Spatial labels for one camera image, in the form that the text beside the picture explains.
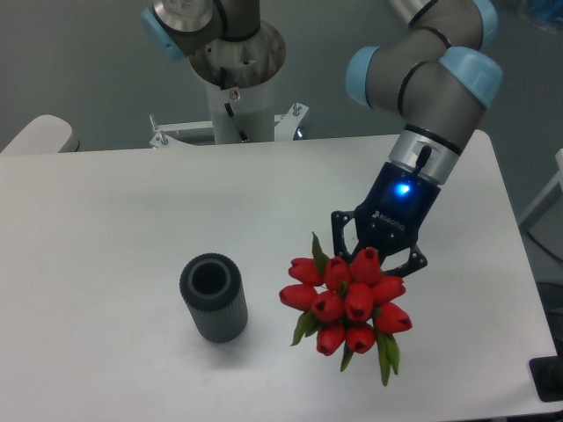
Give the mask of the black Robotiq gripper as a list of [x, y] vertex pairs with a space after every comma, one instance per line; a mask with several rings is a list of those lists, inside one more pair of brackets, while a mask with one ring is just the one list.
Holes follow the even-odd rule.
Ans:
[[416, 244], [419, 229], [441, 188], [414, 172], [386, 163], [366, 199], [355, 211], [331, 213], [333, 253], [352, 259], [345, 241], [346, 225], [355, 219], [358, 244], [354, 253], [372, 247], [381, 265], [391, 256], [408, 251], [404, 263], [394, 268], [382, 267], [385, 275], [407, 277], [428, 265], [427, 257]]

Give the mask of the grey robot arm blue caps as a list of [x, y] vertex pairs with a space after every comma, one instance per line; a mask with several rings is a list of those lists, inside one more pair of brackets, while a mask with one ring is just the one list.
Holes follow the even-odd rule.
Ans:
[[[393, 270], [427, 264], [419, 229], [492, 104], [502, 79], [483, 55], [498, 17], [488, 1], [395, 1], [409, 35], [395, 47], [364, 47], [347, 65], [348, 96], [398, 113], [405, 126], [366, 199], [332, 213], [333, 249], [351, 263], [373, 248], [379, 259], [407, 251]], [[256, 1], [156, 1], [143, 28], [170, 61], [188, 60], [206, 85], [218, 144], [291, 139], [296, 124], [274, 117], [274, 78], [286, 58], [280, 33]]]

